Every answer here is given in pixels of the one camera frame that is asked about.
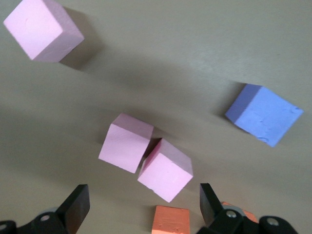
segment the cube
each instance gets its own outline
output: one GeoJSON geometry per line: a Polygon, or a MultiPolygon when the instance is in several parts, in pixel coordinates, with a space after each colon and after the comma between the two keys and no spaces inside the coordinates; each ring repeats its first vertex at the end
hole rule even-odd
{"type": "Polygon", "coordinates": [[[192,178],[191,159],[161,139],[143,162],[138,181],[171,202],[192,178]]]}
{"type": "Polygon", "coordinates": [[[225,115],[239,128],[274,147],[302,113],[266,87],[247,84],[225,115]]]}
{"type": "Polygon", "coordinates": [[[99,159],[135,173],[150,142],[153,126],[120,114],[110,125],[99,159]]]}
{"type": "Polygon", "coordinates": [[[190,234],[190,211],[156,206],[152,234],[190,234]]]}
{"type": "Polygon", "coordinates": [[[54,0],[22,0],[4,25],[31,60],[59,62],[84,37],[54,0]]]}

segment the screw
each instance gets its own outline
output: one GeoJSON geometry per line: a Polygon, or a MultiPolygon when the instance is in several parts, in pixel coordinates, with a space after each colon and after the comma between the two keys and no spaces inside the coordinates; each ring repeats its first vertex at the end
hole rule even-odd
{"type": "Polygon", "coordinates": [[[44,215],[40,218],[40,221],[44,222],[44,221],[47,221],[49,218],[50,218],[49,215],[44,215]]]}
{"type": "Polygon", "coordinates": [[[4,229],[6,229],[6,224],[0,225],[0,231],[2,231],[2,230],[4,230],[4,229]]]}
{"type": "Polygon", "coordinates": [[[279,225],[278,221],[277,221],[275,218],[268,218],[268,219],[267,219],[267,222],[268,222],[270,225],[272,225],[272,226],[278,226],[278,225],[279,225]]]}
{"type": "Polygon", "coordinates": [[[236,213],[234,211],[227,211],[226,215],[230,218],[236,218],[236,213]]]}

